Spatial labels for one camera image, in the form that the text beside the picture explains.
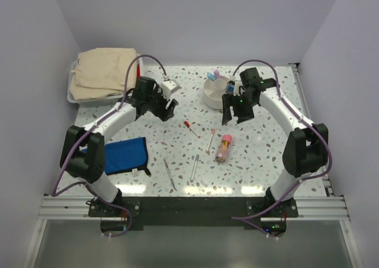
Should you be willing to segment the pink purple highlighter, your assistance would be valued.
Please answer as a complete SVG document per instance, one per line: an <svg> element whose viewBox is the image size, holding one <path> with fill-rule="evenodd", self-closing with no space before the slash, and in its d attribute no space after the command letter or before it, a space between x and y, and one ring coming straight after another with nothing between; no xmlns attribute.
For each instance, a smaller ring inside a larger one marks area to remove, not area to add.
<svg viewBox="0 0 379 268"><path fill-rule="evenodd" d="M214 76L215 76L216 79L220 79L221 78L220 73L219 73L218 70L214 70Z"/></svg>

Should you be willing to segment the blue cap highlighter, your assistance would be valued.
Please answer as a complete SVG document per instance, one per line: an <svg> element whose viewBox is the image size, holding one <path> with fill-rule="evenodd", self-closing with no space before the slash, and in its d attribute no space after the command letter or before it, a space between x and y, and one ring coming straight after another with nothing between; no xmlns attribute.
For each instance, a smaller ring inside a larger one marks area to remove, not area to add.
<svg viewBox="0 0 379 268"><path fill-rule="evenodd" d="M215 81L216 77L214 76L213 73L207 73L207 78L210 79L211 81Z"/></svg>

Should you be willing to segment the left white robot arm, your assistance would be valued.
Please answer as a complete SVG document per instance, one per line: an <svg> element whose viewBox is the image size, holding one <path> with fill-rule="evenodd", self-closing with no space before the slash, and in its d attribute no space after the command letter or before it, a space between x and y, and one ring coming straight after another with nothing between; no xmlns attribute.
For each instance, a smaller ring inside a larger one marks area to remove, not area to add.
<svg viewBox="0 0 379 268"><path fill-rule="evenodd" d="M147 112L161 121L174 115L177 101L171 98L180 88L175 80L157 83L152 78L137 78L133 88L104 115L83 126L68 128L60 158L60 172L68 173L83 183L87 190L102 200L102 210L109 216L123 208L122 193L105 173L105 145L123 127Z"/></svg>

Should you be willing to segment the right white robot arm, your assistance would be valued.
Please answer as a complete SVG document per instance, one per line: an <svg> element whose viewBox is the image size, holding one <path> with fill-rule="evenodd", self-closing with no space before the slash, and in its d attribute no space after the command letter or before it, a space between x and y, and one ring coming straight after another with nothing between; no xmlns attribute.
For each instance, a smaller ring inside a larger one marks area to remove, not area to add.
<svg viewBox="0 0 379 268"><path fill-rule="evenodd" d="M222 96L222 124L233 117L237 123L252 120L253 108L264 108L276 120L287 137L282 152L284 170L265 194L265 212L278 216L284 201L291 199L302 181L311 177L330 160L329 130L305 117L281 92L278 78L264 79L257 68L242 71L238 78L231 75L232 92Z"/></svg>

